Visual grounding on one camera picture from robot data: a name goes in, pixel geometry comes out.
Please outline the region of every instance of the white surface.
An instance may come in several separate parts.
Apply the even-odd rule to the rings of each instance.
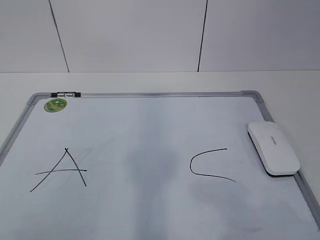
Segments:
[[[319,12],[318,0],[209,0],[200,70],[318,70]]]
[[[0,167],[1,239],[301,240],[320,237],[293,177],[266,174],[248,97],[40,100]],[[68,151],[76,171],[53,172]],[[232,178],[195,175],[197,173]],[[66,156],[57,170],[75,169]]]
[[[248,132],[269,174],[294,175],[300,169],[295,152],[274,122],[250,122]]]
[[[197,71],[206,0],[52,0],[70,72]]]
[[[2,73],[0,143],[30,96],[82,93],[225,92],[257,90],[291,144],[320,201],[320,71],[180,73]]]
[[[67,72],[48,0],[0,1],[0,72]]]

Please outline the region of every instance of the whiteboard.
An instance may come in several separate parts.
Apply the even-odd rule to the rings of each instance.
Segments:
[[[0,239],[320,237],[295,179],[261,164],[252,98],[67,100],[55,113],[39,100],[0,166]],[[234,181],[191,172],[216,149],[192,170]]]

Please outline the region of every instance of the white eraser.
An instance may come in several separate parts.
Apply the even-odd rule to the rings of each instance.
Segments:
[[[270,175],[294,175],[300,169],[293,149],[274,122],[251,122],[248,124],[248,132]]]

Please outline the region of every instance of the white wall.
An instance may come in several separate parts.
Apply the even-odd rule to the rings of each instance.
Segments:
[[[206,0],[51,0],[70,72],[195,72]],[[319,70],[319,0],[208,0],[200,71]],[[0,1],[0,72],[67,72],[49,0]]]
[[[67,72],[48,0],[0,1],[0,72]]]
[[[52,0],[70,72],[197,71],[206,0]]]
[[[318,69],[319,0],[208,0],[201,71]]]

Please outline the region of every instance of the green sticker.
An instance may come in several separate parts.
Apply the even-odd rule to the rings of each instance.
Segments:
[[[48,101],[44,105],[44,110],[46,110],[49,113],[56,113],[56,112],[59,112],[62,109],[64,109],[67,106],[67,104],[68,104],[67,100],[65,100],[65,99],[55,98],[55,99]]]

